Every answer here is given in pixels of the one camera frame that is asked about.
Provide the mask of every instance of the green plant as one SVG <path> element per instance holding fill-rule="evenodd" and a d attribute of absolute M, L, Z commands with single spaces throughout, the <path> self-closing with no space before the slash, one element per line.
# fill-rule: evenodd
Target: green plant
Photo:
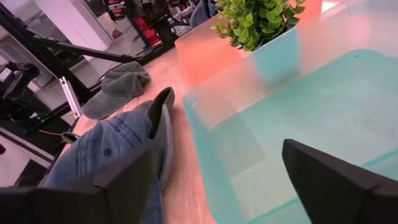
<path fill-rule="evenodd" d="M 305 0 L 224 0 L 217 6 L 223 7 L 218 14 L 226 19 L 228 25 L 213 24 L 221 38 L 231 38 L 231 46 L 242 46 L 245 51 L 255 50 L 281 35 L 299 22 L 295 17 L 304 11 Z"/>

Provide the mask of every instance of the white wall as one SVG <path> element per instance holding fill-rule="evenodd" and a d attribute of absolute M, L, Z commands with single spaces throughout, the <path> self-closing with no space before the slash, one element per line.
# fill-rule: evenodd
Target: white wall
<path fill-rule="evenodd" d="M 33 0 L 1 0 L 0 2 L 23 21 L 32 18 L 41 11 Z"/>
<path fill-rule="evenodd" d="M 111 45 L 111 38 L 81 0 L 34 1 L 72 44 L 95 50 L 106 50 Z"/>

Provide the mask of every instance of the wooden surface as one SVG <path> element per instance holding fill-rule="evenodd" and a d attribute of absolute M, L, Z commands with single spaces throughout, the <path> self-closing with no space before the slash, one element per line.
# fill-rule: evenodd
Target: wooden surface
<path fill-rule="evenodd" d="M 307 0 L 307 9 L 300 15 L 300 22 L 319 14 L 321 4 L 322 0 Z M 146 86 L 146 93 L 132 99 L 109 117 L 132 110 L 143 101 L 153 100 L 167 86 L 174 89 L 176 98 L 171 117 L 174 158 L 169 181 L 162 192 L 167 224 L 215 223 L 206 200 L 192 136 L 182 107 L 182 96 L 193 86 L 241 60 L 238 51 L 228 45 L 228 40 L 218 38 L 209 29 L 216 20 L 213 18 L 185 34 L 176 41 L 176 49 L 147 64 L 145 69 L 152 80 Z M 82 116 L 74 133 L 84 134 L 97 122 Z"/>

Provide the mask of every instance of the gray cap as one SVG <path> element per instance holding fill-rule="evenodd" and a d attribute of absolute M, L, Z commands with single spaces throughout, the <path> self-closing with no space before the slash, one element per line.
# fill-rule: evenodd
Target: gray cap
<path fill-rule="evenodd" d="M 122 64 L 110 70 L 102 79 L 101 91 L 83 107 L 90 119 L 103 119 L 120 109 L 135 96 L 144 94 L 150 78 L 138 62 Z"/>

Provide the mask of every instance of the translucent plastic bin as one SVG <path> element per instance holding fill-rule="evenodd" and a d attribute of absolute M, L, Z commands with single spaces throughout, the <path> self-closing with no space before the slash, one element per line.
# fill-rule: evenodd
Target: translucent plastic bin
<path fill-rule="evenodd" d="M 397 11 L 395 0 L 337 5 L 184 96 L 218 223 L 310 223 L 286 138 L 398 179 Z"/>

